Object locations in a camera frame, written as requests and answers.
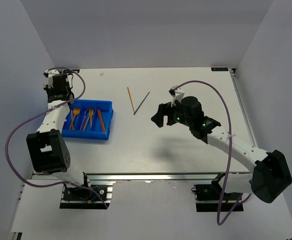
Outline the blue chopstick diagonal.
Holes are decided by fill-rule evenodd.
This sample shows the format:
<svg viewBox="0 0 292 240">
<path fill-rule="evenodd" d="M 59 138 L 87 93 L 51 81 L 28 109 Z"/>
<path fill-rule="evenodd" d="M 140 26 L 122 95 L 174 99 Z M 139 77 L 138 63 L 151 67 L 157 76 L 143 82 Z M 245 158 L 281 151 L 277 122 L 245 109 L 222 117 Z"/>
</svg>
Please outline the blue chopstick diagonal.
<svg viewBox="0 0 292 240">
<path fill-rule="evenodd" d="M 143 103 L 145 102 L 145 100 L 147 99 L 147 97 L 149 96 L 151 92 L 149 91 L 146 96 L 143 98 L 143 100 L 141 101 L 141 103 L 138 105 L 138 107 L 136 108 L 136 110 L 134 111 L 133 115 L 135 116 L 136 113 L 138 112 L 138 110 L 141 108 L 141 106 L 143 105 Z"/>
</svg>

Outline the orange spoon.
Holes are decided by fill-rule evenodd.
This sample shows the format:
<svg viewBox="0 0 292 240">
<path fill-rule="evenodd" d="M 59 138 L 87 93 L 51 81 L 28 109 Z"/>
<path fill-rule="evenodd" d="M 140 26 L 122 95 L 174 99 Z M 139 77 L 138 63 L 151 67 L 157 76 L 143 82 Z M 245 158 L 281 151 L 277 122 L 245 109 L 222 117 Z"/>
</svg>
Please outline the orange spoon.
<svg viewBox="0 0 292 240">
<path fill-rule="evenodd" d="M 75 120 L 75 110 L 73 109 L 72 111 L 71 111 L 71 123 L 70 123 L 70 126 L 69 126 L 69 129 L 70 130 L 72 130 L 73 129 L 73 127 L 74 127 L 74 120 Z"/>
<path fill-rule="evenodd" d="M 76 117 L 80 114 L 80 111 L 81 111 L 81 109 L 79 107 L 74 108 L 75 118 L 74 118 L 73 129 L 72 130 L 75 129 L 75 120 L 76 120 Z"/>
</svg>

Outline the yellow-orange plastic fork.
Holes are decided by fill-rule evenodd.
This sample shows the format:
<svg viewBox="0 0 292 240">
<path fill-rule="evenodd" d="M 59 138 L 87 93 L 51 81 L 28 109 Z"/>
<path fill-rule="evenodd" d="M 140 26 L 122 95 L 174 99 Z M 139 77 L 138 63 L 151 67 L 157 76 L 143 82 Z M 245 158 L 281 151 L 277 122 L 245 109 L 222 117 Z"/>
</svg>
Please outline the yellow-orange plastic fork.
<svg viewBox="0 0 292 240">
<path fill-rule="evenodd" d="M 92 108 L 88 109 L 88 115 L 87 115 L 87 120 L 84 123 L 84 127 L 82 128 L 82 130 L 86 130 L 88 124 L 90 124 L 90 126 L 92 126 L 93 124 L 93 116 L 94 116 L 94 110 Z"/>
</svg>

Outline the orange chopstick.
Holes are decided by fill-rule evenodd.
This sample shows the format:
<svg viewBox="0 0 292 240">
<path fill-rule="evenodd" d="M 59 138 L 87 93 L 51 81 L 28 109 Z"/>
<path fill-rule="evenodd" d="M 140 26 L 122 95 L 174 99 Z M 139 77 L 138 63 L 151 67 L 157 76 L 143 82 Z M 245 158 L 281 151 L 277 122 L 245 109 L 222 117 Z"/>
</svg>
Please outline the orange chopstick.
<svg viewBox="0 0 292 240">
<path fill-rule="evenodd" d="M 131 104 L 131 107 L 132 107 L 132 110 L 133 110 L 133 114 L 135 114 L 135 106 L 134 106 L 134 103 L 133 103 L 133 98 L 132 98 L 131 91 L 130 91 L 129 87 L 127 87 L 127 92 L 128 92 L 130 104 Z"/>
</svg>

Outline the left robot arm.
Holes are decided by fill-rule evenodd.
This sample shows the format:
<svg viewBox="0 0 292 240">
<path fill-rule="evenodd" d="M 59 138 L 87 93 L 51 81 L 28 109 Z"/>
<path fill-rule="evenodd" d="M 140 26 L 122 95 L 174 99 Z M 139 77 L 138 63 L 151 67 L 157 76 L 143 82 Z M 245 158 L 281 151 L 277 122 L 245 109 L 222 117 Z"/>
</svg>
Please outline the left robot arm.
<svg viewBox="0 0 292 240">
<path fill-rule="evenodd" d="M 71 155 L 62 137 L 65 120 L 71 112 L 74 94 L 68 75 L 57 70 L 46 73 L 47 84 L 43 89 L 47 94 L 47 110 L 43 121 L 35 133 L 28 134 L 26 143 L 34 171 L 53 175 L 66 182 L 80 199 L 91 196 L 92 187 L 87 175 L 71 165 Z"/>
</svg>

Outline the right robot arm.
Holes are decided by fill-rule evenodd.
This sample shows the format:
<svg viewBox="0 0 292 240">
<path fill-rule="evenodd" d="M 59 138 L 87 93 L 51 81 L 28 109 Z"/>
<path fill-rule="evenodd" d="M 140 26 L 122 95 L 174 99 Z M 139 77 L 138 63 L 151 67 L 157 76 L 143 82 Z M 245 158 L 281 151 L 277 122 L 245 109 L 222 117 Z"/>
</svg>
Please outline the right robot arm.
<svg viewBox="0 0 292 240">
<path fill-rule="evenodd" d="M 167 125 L 187 126 L 196 139 L 229 154 L 248 170 L 248 173 L 218 174 L 211 182 L 215 198 L 222 200 L 232 193 L 245 193 L 270 204 L 292 183 L 282 152 L 260 149 L 230 135 L 218 121 L 204 114 L 196 97 L 161 103 L 151 121 L 161 128 L 164 117 L 167 117 Z"/>
</svg>

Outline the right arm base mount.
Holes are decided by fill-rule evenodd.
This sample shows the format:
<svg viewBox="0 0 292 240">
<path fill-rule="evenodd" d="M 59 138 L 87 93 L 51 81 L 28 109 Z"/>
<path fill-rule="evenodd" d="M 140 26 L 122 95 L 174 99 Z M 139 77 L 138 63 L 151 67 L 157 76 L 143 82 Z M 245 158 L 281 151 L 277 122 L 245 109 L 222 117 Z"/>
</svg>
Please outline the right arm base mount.
<svg viewBox="0 0 292 240">
<path fill-rule="evenodd" d="M 196 211 L 198 213 L 217 213 L 221 195 L 222 186 L 217 185 L 217 178 L 220 175 L 225 176 L 225 173 L 205 174 L 205 173 L 188 173 L 189 180 L 194 181 L 191 187 L 191 192 L 195 196 Z M 228 212 L 240 196 L 239 193 L 224 193 L 221 203 L 221 212 Z M 243 204 L 238 203 L 233 212 L 243 212 Z"/>
</svg>

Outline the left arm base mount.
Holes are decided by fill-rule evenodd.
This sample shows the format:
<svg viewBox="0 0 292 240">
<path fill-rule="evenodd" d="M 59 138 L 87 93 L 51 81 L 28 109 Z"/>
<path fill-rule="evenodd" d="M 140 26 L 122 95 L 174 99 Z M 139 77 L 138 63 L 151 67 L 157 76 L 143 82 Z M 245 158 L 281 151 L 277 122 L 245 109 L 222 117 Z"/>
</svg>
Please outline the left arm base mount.
<svg viewBox="0 0 292 240">
<path fill-rule="evenodd" d="M 87 190 L 65 184 L 62 189 L 59 208 L 67 210 L 106 210 L 113 193 L 113 182 L 86 177 Z"/>
</svg>

